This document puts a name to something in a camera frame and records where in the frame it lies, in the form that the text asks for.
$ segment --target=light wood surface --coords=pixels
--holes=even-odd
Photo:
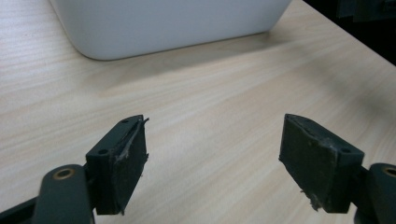
[[[116,122],[150,154],[126,215],[97,223],[353,223],[315,212],[278,161],[285,113],[396,163],[396,69],[294,0],[276,27],[112,62],[76,52],[50,2],[0,3],[0,211],[88,152]]]

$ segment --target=white container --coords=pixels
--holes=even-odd
[[[115,60],[270,30],[290,0],[50,0],[87,57]]]

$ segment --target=table surface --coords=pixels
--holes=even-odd
[[[269,33],[99,62],[50,2],[0,3],[0,210],[143,114],[150,154],[125,216],[97,223],[352,223],[315,212],[278,161],[286,113],[396,163],[396,68],[300,0]]]

